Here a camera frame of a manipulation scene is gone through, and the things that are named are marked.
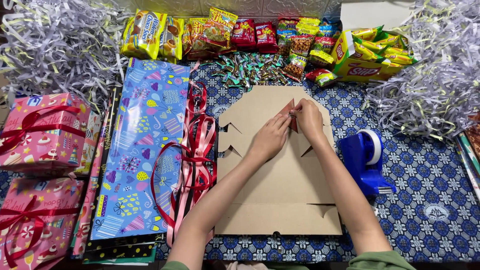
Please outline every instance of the tape roll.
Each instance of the tape roll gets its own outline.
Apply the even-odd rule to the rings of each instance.
[[[373,156],[371,160],[367,161],[367,165],[376,164],[382,156],[382,143],[380,142],[380,138],[377,133],[371,129],[360,129],[357,131],[357,134],[360,132],[366,133],[372,139],[373,143]]]

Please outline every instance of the hand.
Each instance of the hand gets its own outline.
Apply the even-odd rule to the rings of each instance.
[[[287,139],[287,128],[292,119],[288,115],[277,114],[257,132],[249,154],[267,161],[282,150]]]
[[[315,140],[326,139],[322,113],[313,101],[302,98],[290,113],[295,115],[297,122],[300,124],[300,129],[310,143]]]

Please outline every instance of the red paper piece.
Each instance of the red paper piece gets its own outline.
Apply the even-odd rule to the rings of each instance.
[[[295,104],[293,103],[292,99],[279,113],[281,113],[282,115],[288,114],[290,110],[293,109],[293,107],[295,107]],[[296,133],[299,132],[297,129],[297,118],[292,118],[289,127],[293,129]]]

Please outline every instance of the blue wrapping paper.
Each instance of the blue wrapping paper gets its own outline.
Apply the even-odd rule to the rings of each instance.
[[[181,150],[169,148],[155,161],[165,144],[182,140],[189,74],[189,67],[130,59],[91,240],[166,232],[150,177],[157,203],[169,213]]]

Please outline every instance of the batik tablecloth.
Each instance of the batik tablecloth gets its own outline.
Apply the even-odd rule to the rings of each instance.
[[[209,75],[212,70],[219,67],[200,66],[191,73],[191,79],[207,86],[207,114],[218,117],[243,92],[223,87],[220,77]],[[385,146],[384,176],[398,191],[377,197],[374,206],[395,251],[409,262],[480,261],[480,208],[456,148],[438,140],[379,129],[371,112],[361,109],[361,86],[319,88],[308,80],[294,85],[303,86],[330,111],[335,142],[362,128],[381,135]],[[0,196],[8,189],[10,178],[11,173],[0,174]],[[167,245],[161,244],[157,259],[166,259],[168,252]],[[342,236],[218,235],[207,244],[204,258],[320,262],[349,261],[355,255],[345,230]]]

